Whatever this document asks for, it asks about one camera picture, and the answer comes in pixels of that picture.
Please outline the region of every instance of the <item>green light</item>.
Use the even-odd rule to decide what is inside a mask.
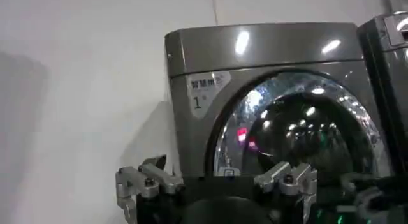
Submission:
[[[342,221],[343,221],[343,215],[340,215],[340,217],[337,220],[337,224],[342,223]]]

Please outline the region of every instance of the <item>glass door window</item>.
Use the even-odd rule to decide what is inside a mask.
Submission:
[[[238,102],[219,130],[213,175],[261,174],[280,161],[316,168],[322,203],[342,198],[341,174],[390,174],[365,107],[343,86],[311,73],[278,73]]]

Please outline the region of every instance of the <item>gray washing machine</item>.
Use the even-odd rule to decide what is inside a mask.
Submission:
[[[408,172],[408,13],[358,29],[395,172]]]
[[[183,175],[310,163],[324,204],[342,199],[340,174],[391,173],[354,24],[181,29],[166,35],[166,54]],[[354,215],[322,223],[342,221]]]

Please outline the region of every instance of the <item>silver metal part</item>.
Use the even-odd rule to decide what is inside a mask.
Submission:
[[[133,195],[153,198],[159,195],[159,185],[169,194],[183,186],[181,177],[173,177],[163,171],[165,165],[166,156],[158,156],[146,159],[138,170],[124,167],[115,174],[117,205],[123,209],[128,224],[136,224],[137,221]]]
[[[298,193],[303,193],[305,187],[309,187],[307,182],[309,182],[310,179],[306,178],[310,174],[311,170],[312,169],[310,165],[301,163],[291,171],[291,183],[288,183],[286,181],[281,181],[279,183],[280,191],[285,195],[297,195]]]
[[[149,177],[133,167],[121,168],[116,175],[117,193],[119,195],[127,195],[128,193],[136,195],[136,192],[139,191],[144,198],[155,197],[159,194],[159,183],[153,181],[152,184],[146,184],[147,180]]]
[[[147,158],[145,161],[143,161],[142,165],[153,164],[157,168],[164,170],[164,166],[166,165],[166,160],[167,160],[167,157],[165,154],[163,154],[161,156]]]
[[[118,198],[118,206],[123,209],[128,224],[136,224],[136,202],[132,198]]]
[[[177,190],[184,185],[181,177],[170,176],[165,171],[157,168],[151,163],[140,165],[139,169],[148,177],[158,181],[167,194],[175,194]]]
[[[305,195],[303,198],[303,223],[307,223],[310,216],[310,208],[316,203],[317,195]]]
[[[288,162],[279,162],[266,173],[254,178],[254,183],[262,188],[264,193],[271,192],[275,183],[291,172],[291,165]]]

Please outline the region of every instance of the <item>screw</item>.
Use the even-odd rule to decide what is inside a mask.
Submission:
[[[154,179],[151,178],[146,178],[145,179],[145,186],[153,186],[154,185]]]
[[[293,184],[293,176],[292,175],[286,175],[284,178],[283,178],[283,182],[284,183],[288,183],[288,184]]]

